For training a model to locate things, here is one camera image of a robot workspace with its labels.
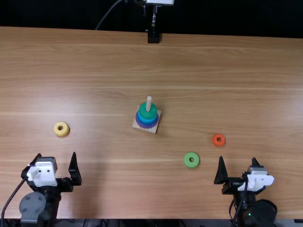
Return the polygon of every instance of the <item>yellow ring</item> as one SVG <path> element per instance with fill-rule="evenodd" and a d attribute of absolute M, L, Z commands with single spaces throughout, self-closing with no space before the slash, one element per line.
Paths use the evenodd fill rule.
<path fill-rule="evenodd" d="M 57 136 L 65 136 L 69 132 L 70 128 L 64 122 L 58 122 L 53 127 L 53 131 L 56 133 Z"/>

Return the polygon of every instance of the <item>blue ring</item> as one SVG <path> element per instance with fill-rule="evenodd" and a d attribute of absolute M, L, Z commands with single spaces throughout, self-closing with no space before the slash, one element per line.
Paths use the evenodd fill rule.
<path fill-rule="evenodd" d="M 152 122 L 149 122 L 149 123 L 144 123 L 139 119 L 139 112 L 137 112 L 136 116 L 137 116 L 139 123 L 142 125 L 146 125 L 146 126 L 153 125 L 153 124 L 157 123 L 157 121 L 158 121 L 158 114 L 156 115 L 155 120 L 153 120 Z"/>
<path fill-rule="evenodd" d="M 154 118 L 151 118 L 151 119 L 145 119 L 143 118 L 139 111 L 137 112 L 138 113 L 138 119 L 143 123 L 143 124 L 149 124 L 151 122 L 155 122 L 155 119 L 158 117 L 158 113 L 156 114 L 156 116 Z"/>

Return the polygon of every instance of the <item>black background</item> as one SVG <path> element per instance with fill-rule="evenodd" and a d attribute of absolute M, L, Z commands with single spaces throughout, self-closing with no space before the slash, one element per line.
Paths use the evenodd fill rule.
<path fill-rule="evenodd" d="M 114 0 L 1 0 L 0 26 L 95 29 Z M 303 37 L 303 0 L 175 0 L 157 16 L 161 33 Z M 143 9 L 120 2 L 100 30 L 143 32 Z"/>

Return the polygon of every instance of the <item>purple ring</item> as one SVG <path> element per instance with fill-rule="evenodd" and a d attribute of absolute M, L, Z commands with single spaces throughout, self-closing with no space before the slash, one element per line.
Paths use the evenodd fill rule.
<path fill-rule="evenodd" d="M 158 116 L 158 118 L 157 118 L 157 120 L 156 120 L 156 122 L 155 122 L 154 124 L 151 124 L 151 125 L 144 125 L 144 124 L 141 124 L 141 123 L 140 123 L 140 121 L 139 121 L 139 119 L 138 119 L 138 114 L 136 114 L 136 122 L 137 122 L 137 124 L 138 124 L 141 128 L 144 128 L 144 129 L 150 129 L 150 128 L 154 127 L 155 125 L 157 125 L 158 120 L 159 120 L 159 116 Z"/>

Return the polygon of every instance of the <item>orange ring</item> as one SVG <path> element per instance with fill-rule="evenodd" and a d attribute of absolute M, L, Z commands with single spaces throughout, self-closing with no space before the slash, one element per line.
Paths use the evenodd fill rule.
<path fill-rule="evenodd" d="M 213 143 L 216 146 L 223 146 L 225 144 L 225 137 L 222 134 L 215 134 L 213 136 Z"/>

